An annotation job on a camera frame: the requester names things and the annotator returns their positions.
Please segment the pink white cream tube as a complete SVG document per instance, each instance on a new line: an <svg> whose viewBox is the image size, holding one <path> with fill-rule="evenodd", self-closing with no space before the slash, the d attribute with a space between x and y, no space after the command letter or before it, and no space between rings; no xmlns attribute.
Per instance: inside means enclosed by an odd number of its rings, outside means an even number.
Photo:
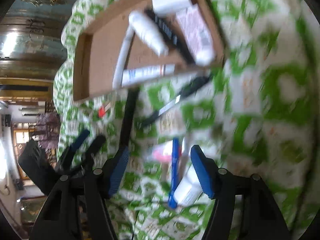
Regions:
<svg viewBox="0 0 320 240"><path fill-rule="evenodd" d="M176 21L183 33L187 47L201 67L208 66L215 59L213 39L197 4L176 13Z"/></svg>

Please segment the wooden glass cabinet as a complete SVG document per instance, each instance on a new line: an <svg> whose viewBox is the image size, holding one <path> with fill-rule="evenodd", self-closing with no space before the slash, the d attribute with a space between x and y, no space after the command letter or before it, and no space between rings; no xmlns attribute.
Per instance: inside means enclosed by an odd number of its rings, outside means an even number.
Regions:
<svg viewBox="0 0 320 240"><path fill-rule="evenodd" d="M1 98L51 98L67 58L60 38L76 0L13 0L1 13Z"/></svg>

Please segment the white red tube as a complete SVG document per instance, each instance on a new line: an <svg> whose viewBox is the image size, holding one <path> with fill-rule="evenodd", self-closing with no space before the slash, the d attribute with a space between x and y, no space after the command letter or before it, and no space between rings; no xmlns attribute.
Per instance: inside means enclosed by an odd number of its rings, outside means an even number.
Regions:
<svg viewBox="0 0 320 240"><path fill-rule="evenodd" d="M134 10L129 14L129 25L139 39L146 44L158 57L167 56L169 48L165 44L159 28L145 13Z"/></svg>

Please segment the black marker yellow ends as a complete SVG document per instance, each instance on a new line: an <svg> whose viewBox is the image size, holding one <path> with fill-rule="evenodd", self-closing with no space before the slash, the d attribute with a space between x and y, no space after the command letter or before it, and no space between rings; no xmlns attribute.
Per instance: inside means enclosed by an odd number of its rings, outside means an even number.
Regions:
<svg viewBox="0 0 320 240"><path fill-rule="evenodd" d="M133 116L136 109L140 88L131 88L127 93L127 101L125 103L124 117L121 124L119 148L124 148L129 145L129 139L133 124Z"/></svg>

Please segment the green white patterned blanket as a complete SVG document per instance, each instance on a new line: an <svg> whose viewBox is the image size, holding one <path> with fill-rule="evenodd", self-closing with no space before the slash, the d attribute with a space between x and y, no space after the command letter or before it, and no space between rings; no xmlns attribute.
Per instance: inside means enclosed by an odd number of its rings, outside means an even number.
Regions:
<svg viewBox="0 0 320 240"><path fill-rule="evenodd" d="M214 206L202 194L167 205L170 169L143 158L148 147L188 137L217 165L262 176L291 239L319 210L319 23L304 0L208 0L227 44L224 67L197 94L145 129L107 202L119 239L201 239Z"/></svg>

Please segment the black gel pen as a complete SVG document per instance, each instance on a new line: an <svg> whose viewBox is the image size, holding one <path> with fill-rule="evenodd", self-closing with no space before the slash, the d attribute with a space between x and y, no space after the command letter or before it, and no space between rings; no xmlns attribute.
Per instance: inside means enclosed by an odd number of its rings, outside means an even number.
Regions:
<svg viewBox="0 0 320 240"><path fill-rule="evenodd" d="M164 105L159 110L154 111L150 116L144 119L140 123L140 128L146 128L153 124L156 120L158 120L164 113L172 109L175 105L177 105L180 101L188 98L189 96L195 94L199 89L201 89L204 85L206 85L213 78L213 74L208 76L198 76L192 79L188 84L183 86L181 90L176 94L176 96Z"/></svg>

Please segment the white marker pen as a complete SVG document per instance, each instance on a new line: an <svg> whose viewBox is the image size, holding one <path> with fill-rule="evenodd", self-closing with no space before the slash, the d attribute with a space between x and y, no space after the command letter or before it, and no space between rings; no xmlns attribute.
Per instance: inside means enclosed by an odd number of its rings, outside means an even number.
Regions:
<svg viewBox="0 0 320 240"><path fill-rule="evenodd" d="M113 90L119 89L121 87L123 71L125 68L125 64L127 61L127 57L129 54L129 49L131 47L131 42L132 42L132 38L134 36L134 33L135 33L134 29L129 25L126 30L123 42L121 44L118 59L116 62L116 67L115 67L113 82L112 82L112 89Z"/></svg>

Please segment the black blue-capped marker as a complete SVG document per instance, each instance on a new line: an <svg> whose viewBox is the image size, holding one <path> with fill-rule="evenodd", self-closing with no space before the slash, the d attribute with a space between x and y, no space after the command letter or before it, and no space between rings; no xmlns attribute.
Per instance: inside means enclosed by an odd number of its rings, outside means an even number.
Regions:
<svg viewBox="0 0 320 240"><path fill-rule="evenodd" d="M181 37L173 30L167 20L157 16L151 8L145 8L144 13L157 25L161 34L167 42L170 42L180 55L184 58L187 64L195 64L194 58L191 55L187 45Z"/></svg>

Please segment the white blue ointment tube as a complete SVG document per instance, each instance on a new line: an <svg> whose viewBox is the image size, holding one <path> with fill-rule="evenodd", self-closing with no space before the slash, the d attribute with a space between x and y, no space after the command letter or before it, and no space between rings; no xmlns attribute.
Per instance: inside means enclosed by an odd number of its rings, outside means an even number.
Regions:
<svg viewBox="0 0 320 240"><path fill-rule="evenodd" d="M158 77L173 74L174 71L174 64L164 64L124 70L121 85L125 87L136 83L141 83Z"/></svg>

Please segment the pink item in clear bag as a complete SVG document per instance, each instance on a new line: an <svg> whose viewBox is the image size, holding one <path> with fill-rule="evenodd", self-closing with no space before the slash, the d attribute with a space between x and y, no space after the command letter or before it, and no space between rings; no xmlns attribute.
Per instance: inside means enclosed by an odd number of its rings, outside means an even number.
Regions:
<svg viewBox="0 0 320 240"><path fill-rule="evenodd" d="M153 146L151 159L160 163L170 163L172 160L172 148L172 140Z"/></svg>

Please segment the brown cardboard tray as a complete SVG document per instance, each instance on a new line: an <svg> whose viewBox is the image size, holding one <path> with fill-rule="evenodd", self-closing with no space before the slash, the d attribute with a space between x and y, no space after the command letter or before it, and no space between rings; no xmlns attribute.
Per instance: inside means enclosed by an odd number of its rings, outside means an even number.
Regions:
<svg viewBox="0 0 320 240"><path fill-rule="evenodd" d="M191 0L198 4L204 21L213 38L216 53L214 61L206 67L198 67L186 63L183 56L173 45L169 46L169 55L158 57L136 35L133 36L127 69L136 69L154 65L174 64L176 70L172 75L188 72L203 72L202 69L223 67L225 62L225 46L221 39L214 13L207 0ZM79 35L75 50L73 74L73 100L83 102L96 96L110 93L116 62L121 44L128 28L128 16L133 10L143 11L151 7L151 0L119 0L112 3Z"/></svg>

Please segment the white charger adapter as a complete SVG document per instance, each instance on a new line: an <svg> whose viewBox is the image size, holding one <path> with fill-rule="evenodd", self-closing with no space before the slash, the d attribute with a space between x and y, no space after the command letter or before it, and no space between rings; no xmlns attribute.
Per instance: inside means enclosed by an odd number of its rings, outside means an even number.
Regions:
<svg viewBox="0 0 320 240"><path fill-rule="evenodd" d="M175 14L192 5L191 0L152 0L153 12L158 16Z"/></svg>

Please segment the white pill bottle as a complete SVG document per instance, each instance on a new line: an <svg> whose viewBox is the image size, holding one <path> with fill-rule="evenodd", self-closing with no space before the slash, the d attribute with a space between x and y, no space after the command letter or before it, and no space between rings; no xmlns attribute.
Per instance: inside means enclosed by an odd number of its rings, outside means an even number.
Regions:
<svg viewBox="0 0 320 240"><path fill-rule="evenodd" d="M174 192L174 200L180 206L191 206L201 194L201 184L194 166L191 165Z"/></svg>

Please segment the blue marker pen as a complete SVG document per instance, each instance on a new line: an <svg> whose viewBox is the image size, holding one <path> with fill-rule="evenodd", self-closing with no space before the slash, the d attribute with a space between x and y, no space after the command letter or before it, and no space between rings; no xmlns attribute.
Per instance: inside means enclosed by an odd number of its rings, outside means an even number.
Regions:
<svg viewBox="0 0 320 240"><path fill-rule="evenodd" d="M174 138L172 140L172 155L171 155L171 187L168 199L168 206L171 209L175 209L177 207L177 202L174 199L174 193L179 184L178 178L178 166L179 166L179 158L180 158L180 143L178 138Z"/></svg>

